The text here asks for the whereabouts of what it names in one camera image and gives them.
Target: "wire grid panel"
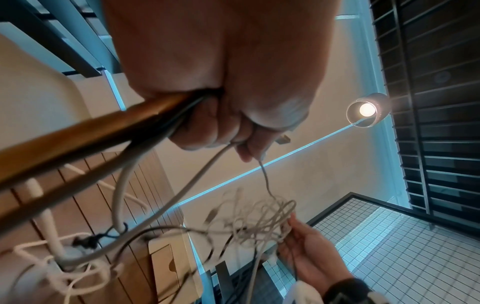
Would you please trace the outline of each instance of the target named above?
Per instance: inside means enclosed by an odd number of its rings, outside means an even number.
[[[358,199],[315,228],[392,304],[480,304],[478,241]]]

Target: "cylindrical lamp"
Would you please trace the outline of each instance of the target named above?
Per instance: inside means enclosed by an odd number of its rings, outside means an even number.
[[[355,127],[369,128],[385,118],[391,109],[387,95],[373,93],[352,102],[346,110],[346,118]]]

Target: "human hand holding cable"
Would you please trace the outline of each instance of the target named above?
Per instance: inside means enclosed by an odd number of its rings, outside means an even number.
[[[297,220],[292,213],[290,234],[278,246],[279,256],[295,267],[298,279],[313,286],[321,296],[342,280],[353,278],[335,246],[321,233]]]
[[[260,160],[308,115],[325,74],[339,0],[104,0],[115,50],[143,98],[223,88],[170,137],[195,150],[229,142]]]

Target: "white plug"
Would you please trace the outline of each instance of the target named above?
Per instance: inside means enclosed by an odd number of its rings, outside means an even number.
[[[305,282],[293,284],[283,299],[283,304],[324,304],[319,292]]]

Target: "black metal rack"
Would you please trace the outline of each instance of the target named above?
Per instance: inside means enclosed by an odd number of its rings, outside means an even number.
[[[410,204],[480,227],[480,1],[372,0]]]
[[[120,62],[100,39],[90,19],[99,19],[106,28],[100,0],[87,0],[89,10],[84,12],[74,0],[38,0],[40,12],[26,0],[0,1],[0,22],[10,22],[22,32],[37,41],[44,48],[73,68],[66,75],[82,74],[85,77],[101,75],[101,70],[120,73]],[[93,66],[75,50],[50,21],[60,24],[100,63]]]

